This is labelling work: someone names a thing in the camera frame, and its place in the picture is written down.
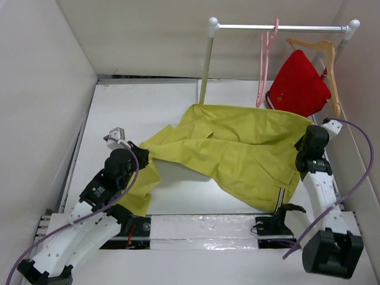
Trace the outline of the yellow-green trousers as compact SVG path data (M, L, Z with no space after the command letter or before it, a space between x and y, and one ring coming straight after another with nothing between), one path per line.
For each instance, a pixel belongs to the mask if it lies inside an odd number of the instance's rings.
M161 181L157 160L181 164L259 210L273 213L287 204L300 181L295 144L309 119L272 109L193 104L176 126L168 125L140 144L149 163L120 204L147 214L150 191Z

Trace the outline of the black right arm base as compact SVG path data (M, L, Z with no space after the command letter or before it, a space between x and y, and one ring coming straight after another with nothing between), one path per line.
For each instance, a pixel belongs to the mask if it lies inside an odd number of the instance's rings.
M259 249L290 249L296 243L292 231L274 216L256 216L251 233Z

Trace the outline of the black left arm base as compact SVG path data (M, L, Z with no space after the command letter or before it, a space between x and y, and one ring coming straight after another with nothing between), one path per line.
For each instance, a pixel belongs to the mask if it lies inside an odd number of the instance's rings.
M107 241L100 249L150 249L151 217L134 217L131 227Z

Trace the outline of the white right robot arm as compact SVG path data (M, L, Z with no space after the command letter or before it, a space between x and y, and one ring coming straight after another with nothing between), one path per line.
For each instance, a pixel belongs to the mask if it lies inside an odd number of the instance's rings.
M354 235L343 219L340 202L334 192L334 177L330 163L324 158L329 140L336 137L342 124L330 120L321 126L309 125L303 137L294 145L295 166L312 206L310 221L300 205L285 204L284 214L274 219L276 230L290 231L296 242L286 252L302 251L302 265L307 273L350 279L359 262L364 243Z

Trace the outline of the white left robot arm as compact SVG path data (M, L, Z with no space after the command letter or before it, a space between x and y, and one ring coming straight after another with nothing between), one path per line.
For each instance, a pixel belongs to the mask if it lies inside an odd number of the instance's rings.
M17 264L30 284L72 284L78 267L109 239L132 230L134 214L119 200L148 165L149 152L130 141L115 143L119 148L80 194L67 224L51 232L50 241L34 257Z

